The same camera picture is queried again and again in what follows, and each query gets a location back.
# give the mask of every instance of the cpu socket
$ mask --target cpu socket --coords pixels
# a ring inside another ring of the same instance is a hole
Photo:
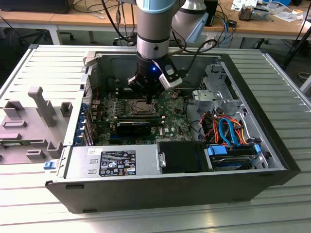
[[[156,110],[156,104],[154,100],[152,100],[151,104],[146,104],[145,100],[131,100],[131,115],[132,116],[141,116],[141,115],[159,115]]]

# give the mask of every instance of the power supply label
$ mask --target power supply label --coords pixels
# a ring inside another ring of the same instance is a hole
[[[136,175],[136,152],[102,151],[100,166],[100,176]]]

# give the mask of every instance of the wire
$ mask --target wire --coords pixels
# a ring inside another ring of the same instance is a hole
[[[289,42],[287,42],[286,40],[281,40],[283,43],[284,43],[284,45],[286,45],[287,47],[289,47],[289,48],[291,48],[291,46],[289,46],[288,44],[286,44],[286,43],[289,43]]]
[[[194,121],[190,122],[189,124],[192,125],[195,122],[200,122],[200,120],[194,120]]]
[[[122,9],[122,16],[123,16],[123,22],[124,22],[124,29],[125,29],[125,36],[127,37],[127,29],[126,29],[126,21],[125,21],[125,14],[124,14],[124,7],[123,7],[123,3],[121,4],[121,9]]]
[[[205,44],[207,44],[207,43],[209,43],[209,42],[214,42],[215,44],[212,45],[211,47],[209,47],[208,49],[204,50],[204,52],[209,51],[209,50],[211,50],[211,49],[213,49],[213,48],[216,47],[216,45],[217,45],[217,40],[215,40],[215,39],[210,39],[210,40],[207,40],[207,41],[203,42],[203,43],[200,45],[200,47],[198,48],[198,50],[195,52],[195,54],[194,54],[194,56],[193,56],[193,59],[192,59],[190,65],[189,65],[188,69],[186,69],[186,72],[187,72],[187,73],[188,73],[188,72],[190,71],[190,69],[192,68],[193,63],[194,63],[196,57],[198,56],[198,54],[200,54],[200,53],[203,52],[203,51],[200,52],[200,50],[203,48],[203,46],[204,46]]]
[[[299,37],[300,37],[300,34],[301,34],[303,28],[305,27],[305,23],[306,23],[306,21],[307,21],[308,15],[309,15],[310,8],[311,8],[311,1],[310,1],[308,10],[307,10],[306,18],[305,18],[305,20],[304,20],[304,22],[303,22],[303,24],[302,24],[302,26],[301,26],[300,32],[299,32],[299,34],[298,34],[298,36],[297,36],[295,42],[294,42],[293,45],[291,46],[290,50],[288,51],[288,53],[287,53],[287,55],[286,55],[286,57],[285,57],[285,61],[287,60],[288,56],[291,54],[291,51],[292,51],[294,45],[295,45],[296,42],[298,41],[298,39],[299,39]]]
[[[117,29],[118,30],[119,30],[119,26],[120,26],[120,22],[121,22],[120,5],[121,5],[121,2],[119,1],[118,2],[118,9],[116,12],[116,23],[117,23]],[[119,35],[118,35],[118,38],[119,38],[120,46],[122,46],[121,37]]]
[[[133,107],[135,107],[135,108],[138,108],[138,109],[143,110],[143,111],[145,111],[145,112],[146,112],[146,109],[139,108],[139,107],[137,107],[137,105],[134,105],[133,103],[131,103],[131,106],[133,106]]]
[[[242,139],[243,139],[244,143],[247,144],[247,141],[245,140],[245,137],[244,137],[244,130],[241,129],[241,131],[242,131]]]
[[[229,21],[228,16],[224,13],[224,10],[223,10],[221,4],[218,3],[218,6],[219,6],[219,8],[221,9],[221,12],[216,10],[216,13],[222,14],[223,16],[218,15],[218,14],[217,14],[216,16],[222,17],[222,18],[224,19],[224,21],[225,21],[225,24],[227,24],[228,21]],[[225,31],[225,24],[222,25],[222,26],[224,27],[224,29],[223,29],[222,33],[220,34],[220,36],[219,36],[219,38],[218,38],[218,47],[219,47],[219,44],[222,43],[222,42],[224,41],[224,40],[220,41],[220,39],[221,39],[221,37],[222,37],[222,35],[223,35],[224,31]]]
[[[223,18],[221,18],[221,17],[218,17],[218,18],[224,23],[224,27],[225,27],[225,39],[223,41],[222,46],[220,47],[220,48],[222,48],[225,45],[225,42],[227,40],[228,27],[227,27],[227,24],[226,24],[226,22],[225,22],[225,20]]]
[[[78,5],[78,4],[81,3],[82,1],[85,1],[85,5],[86,5],[86,0],[79,0],[79,1],[77,1],[77,2],[73,5],[73,9],[74,9],[75,11],[81,12],[81,13],[95,13],[95,12],[103,11],[103,9],[97,10],[97,11],[81,11],[81,10],[78,10],[78,9],[76,8],[76,5]]]
[[[238,135],[239,140],[240,140],[240,143],[241,143],[241,144],[244,144],[244,142],[243,142],[243,140],[242,140],[242,138],[241,138],[240,133],[239,133],[237,130],[234,130],[234,131],[235,131],[235,133]]]
[[[187,100],[187,103],[186,103],[186,106],[185,106],[185,119],[186,119],[187,124],[190,126],[190,128],[192,128],[195,132],[197,132],[197,133],[201,136],[201,138],[202,138],[204,141],[206,141],[204,135],[201,134],[199,131],[197,131],[197,129],[194,128],[194,127],[189,123],[189,119],[188,119],[188,116],[187,116],[187,108],[188,108],[188,104],[189,104],[189,100],[191,99],[191,96],[192,96],[192,95],[189,96],[189,98],[188,98],[188,100]]]
[[[301,78],[301,79],[307,80],[307,79],[311,76],[311,74],[310,74],[310,73],[306,73],[306,72],[300,72],[300,73],[298,74],[298,76],[299,76],[299,78]]]
[[[97,91],[97,95],[96,95],[96,99],[95,99],[95,102],[96,102],[96,100],[98,99],[98,95],[99,95],[99,91],[98,91],[98,88],[96,88],[96,91]]]
[[[7,25],[9,25],[9,27],[12,28],[12,29],[14,30],[14,32],[16,32],[16,34],[17,34],[23,41],[25,41],[25,43],[26,43],[28,46],[30,45],[30,44],[27,42],[27,40],[25,40],[25,39],[18,33],[18,31],[16,31],[16,29],[13,28],[13,27],[11,26],[11,24],[9,24],[2,16],[0,16],[0,18],[1,18]]]
[[[110,13],[109,13],[109,11],[108,11],[108,8],[107,8],[107,6],[106,6],[105,1],[104,1],[104,0],[101,0],[101,1],[102,1],[104,10],[106,11],[106,14],[107,14],[107,16],[108,16],[108,18],[109,18],[109,20],[110,20],[111,25],[113,26],[113,28],[115,29],[115,31],[117,32],[117,34],[118,34],[123,40],[125,40],[127,43],[129,43],[129,40],[128,40],[127,38],[125,38],[125,37],[120,33],[120,31],[117,29],[115,23],[113,22],[113,20],[112,20],[112,18],[111,18],[111,15],[110,15]]]
[[[132,4],[131,4],[131,12],[132,12],[133,29],[132,29],[132,32],[130,34],[130,39],[132,38],[134,31],[135,31],[135,17],[134,17],[134,9],[133,9]]]
[[[10,46],[12,46],[12,36],[15,34],[15,31],[10,35]]]

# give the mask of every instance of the slotted metal surface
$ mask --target slotted metal surface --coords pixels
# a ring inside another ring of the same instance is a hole
[[[97,46],[39,46],[28,56],[0,99],[25,98],[28,86],[45,86],[55,106],[74,99],[88,50]],[[302,172],[283,186],[271,187],[251,202],[74,215],[44,187],[55,173],[42,164],[0,166],[1,232],[309,232],[311,227],[310,104],[273,60],[256,50],[212,50],[228,53],[270,118]]]

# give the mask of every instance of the electronic device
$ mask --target electronic device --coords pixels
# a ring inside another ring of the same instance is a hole
[[[256,6],[245,6],[241,8],[239,12],[239,20],[241,21],[250,21],[250,20],[260,20],[260,21],[268,21],[269,11]]]
[[[2,11],[37,11],[67,14],[74,0],[1,0]]]
[[[299,173],[228,55],[201,54],[188,79],[196,90],[166,91],[149,105],[126,85],[134,52],[90,54],[58,175],[46,182],[69,211],[251,200]],[[172,57],[179,67],[190,60]],[[98,86],[93,100],[88,83]],[[90,129],[82,131],[85,120]],[[128,125],[125,133],[120,124]]]
[[[211,27],[214,22],[218,0],[205,0],[204,4],[206,6],[206,12],[208,13],[208,18],[205,26]]]
[[[231,27],[231,28],[235,28],[237,27],[237,24],[238,22],[237,21],[234,21],[234,20],[228,20],[228,26]]]

